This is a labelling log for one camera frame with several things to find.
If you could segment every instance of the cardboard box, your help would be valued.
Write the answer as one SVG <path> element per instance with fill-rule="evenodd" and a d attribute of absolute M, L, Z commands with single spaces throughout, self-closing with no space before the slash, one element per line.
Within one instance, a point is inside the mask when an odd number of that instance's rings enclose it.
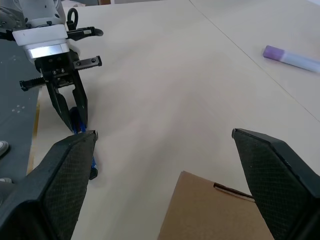
<path fill-rule="evenodd" d="M 183 171 L 158 240 L 273 240 L 250 195 Z"/>

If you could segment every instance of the beige table surface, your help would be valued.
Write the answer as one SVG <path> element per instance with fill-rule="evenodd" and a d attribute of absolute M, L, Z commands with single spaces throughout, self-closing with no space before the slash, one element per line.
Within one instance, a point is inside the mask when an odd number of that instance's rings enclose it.
<path fill-rule="evenodd" d="M 307 0 L 191 0 L 320 121 L 320 75 L 262 57 L 267 45 L 320 61 L 320 6 Z"/>
<path fill-rule="evenodd" d="M 233 128 L 286 141 L 320 173 L 320 123 L 189 1 L 78 12 L 104 36 L 77 43 L 103 67 L 80 72 L 99 175 L 72 239 L 155 240 L 183 170 L 249 193 Z M 34 166 L 71 134 L 44 87 Z"/>

